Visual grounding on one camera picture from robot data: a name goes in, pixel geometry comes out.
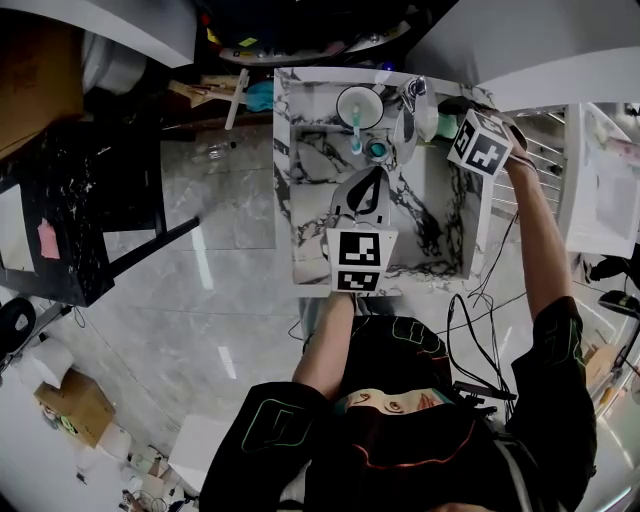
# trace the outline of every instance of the stool leg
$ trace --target stool leg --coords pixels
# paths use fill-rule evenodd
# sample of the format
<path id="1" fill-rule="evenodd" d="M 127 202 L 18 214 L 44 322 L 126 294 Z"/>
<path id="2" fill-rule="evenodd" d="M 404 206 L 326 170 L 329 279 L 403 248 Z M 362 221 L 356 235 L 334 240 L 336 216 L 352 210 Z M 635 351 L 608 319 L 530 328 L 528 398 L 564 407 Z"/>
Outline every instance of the stool leg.
<path id="1" fill-rule="evenodd" d="M 125 270 L 130 269 L 136 263 L 139 263 L 147 256 L 152 255 L 158 249 L 162 249 L 165 245 L 170 244 L 174 240 L 180 238 L 182 235 L 188 233 L 193 228 L 199 225 L 200 219 L 198 217 L 194 217 L 184 224 L 180 224 L 179 226 L 170 229 L 166 233 L 157 236 L 153 240 L 149 240 L 147 243 L 141 245 L 131 252 L 128 252 L 124 256 L 121 256 L 117 260 L 111 262 L 111 264 L 109 265 L 109 273 L 111 274 L 111 277 L 114 278 L 116 276 L 119 276 Z"/>

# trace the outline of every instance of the white marble countertop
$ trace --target white marble countertop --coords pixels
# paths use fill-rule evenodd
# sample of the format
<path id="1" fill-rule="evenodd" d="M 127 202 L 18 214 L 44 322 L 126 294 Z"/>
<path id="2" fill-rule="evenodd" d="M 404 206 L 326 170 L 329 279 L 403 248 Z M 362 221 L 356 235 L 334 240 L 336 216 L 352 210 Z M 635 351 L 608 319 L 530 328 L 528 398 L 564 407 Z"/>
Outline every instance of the white marble countertop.
<path id="1" fill-rule="evenodd" d="M 395 89 L 414 75 L 372 69 L 282 68 L 274 90 L 274 194 L 276 246 L 284 275 L 298 296 L 323 296 L 330 290 L 329 264 L 320 238 L 333 192 L 355 172 L 373 165 L 354 156 L 348 131 L 335 105 L 355 84 Z M 464 96 L 493 106 L 485 91 L 431 79 L 438 101 Z M 399 98 L 381 94 L 384 116 L 363 133 L 386 139 L 395 127 Z M 450 164 L 448 143 L 416 146 L 404 166 L 392 155 L 389 174 L 391 224 L 398 240 L 379 294 L 427 292 L 450 288 L 477 275 L 483 264 L 493 183 Z"/>

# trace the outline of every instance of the pink sticky note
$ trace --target pink sticky note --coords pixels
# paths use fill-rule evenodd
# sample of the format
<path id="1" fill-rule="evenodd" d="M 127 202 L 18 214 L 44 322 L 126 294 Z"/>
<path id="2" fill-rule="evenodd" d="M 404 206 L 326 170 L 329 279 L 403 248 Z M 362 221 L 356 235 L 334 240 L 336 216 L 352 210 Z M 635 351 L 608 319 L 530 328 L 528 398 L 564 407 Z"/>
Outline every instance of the pink sticky note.
<path id="1" fill-rule="evenodd" d="M 60 252 L 58 251 L 56 232 L 46 219 L 42 219 L 42 224 L 38 226 L 38 235 L 40 236 L 40 254 L 50 260 L 59 260 Z"/>

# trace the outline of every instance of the black shirt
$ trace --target black shirt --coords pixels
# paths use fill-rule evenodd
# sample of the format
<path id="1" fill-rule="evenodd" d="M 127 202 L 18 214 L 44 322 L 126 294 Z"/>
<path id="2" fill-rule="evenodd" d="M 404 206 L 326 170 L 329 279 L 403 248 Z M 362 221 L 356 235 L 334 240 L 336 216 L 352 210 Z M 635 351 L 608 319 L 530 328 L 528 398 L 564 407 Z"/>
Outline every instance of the black shirt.
<path id="1" fill-rule="evenodd" d="M 547 307 L 533 331 L 533 348 L 513 363 L 519 399 L 506 430 L 525 448 L 515 460 L 533 509 L 574 510 L 596 436 L 573 299 Z M 461 403 L 444 343 L 417 320 L 356 317 L 340 391 L 330 403 L 302 384 L 252 388 L 211 465 L 201 510 L 277 510 L 303 467 L 304 504 L 294 508 L 304 510 L 520 510 L 496 434 Z"/>

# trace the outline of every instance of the tile floor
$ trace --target tile floor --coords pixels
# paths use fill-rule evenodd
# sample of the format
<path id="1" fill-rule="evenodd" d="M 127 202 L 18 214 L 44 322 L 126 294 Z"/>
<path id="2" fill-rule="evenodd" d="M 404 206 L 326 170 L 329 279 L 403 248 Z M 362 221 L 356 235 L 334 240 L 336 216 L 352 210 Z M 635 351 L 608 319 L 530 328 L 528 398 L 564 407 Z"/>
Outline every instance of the tile floor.
<path id="1" fill-rule="evenodd" d="M 210 158 L 230 141 L 235 149 Z M 276 264 L 271 127 L 206 132 L 195 143 L 165 142 L 162 166 L 169 227 L 197 214 L 200 229 L 119 276 L 113 290 L 81 311 L 84 329 L 70 315 L 50 333 L 115 402 L 118 422 L 139 442 L 168 454 L 186 415 L 231 422 L 251 386 L 290 378 L 302 346 L 287 334 L 298 320 L 297 300 L 287 295 L 286 276 Z M 507 225 L 492 216 L 489 263 Z M 105 240 L 115 258 L 152 236 L 107 234 Z M 487 289 L 496 305 L 524 291 L 519 240 L 515 226 Z M 619 281 L 600 286 L 621 288 Z M 584 305 L 585 324 L 606 335 L 620 329 L 622 317 L 597 306 L 600 292 L 576 285 L 575 293 Z M 452 296 L 434 291 L 403 301 L 440 332 Z M 467 304 L 472 318 L 486 311 L 480 303 L 475 309 Z M 454 326 L 462 318 L 458 308 Z M 509 363 L 531 346 L 526 299 L 500 308 L 495 325 L 505 378 L 515 389 Z M 488 317 L 476 322 L 475 330 L 488 347 Z M 298 328 L 293 333 L 300 334 Z M 494 380 L 466 328 L 453 331 L 451 340 L 463 366 Z M 223 347 L 233 368 L 223 362 Z"/>

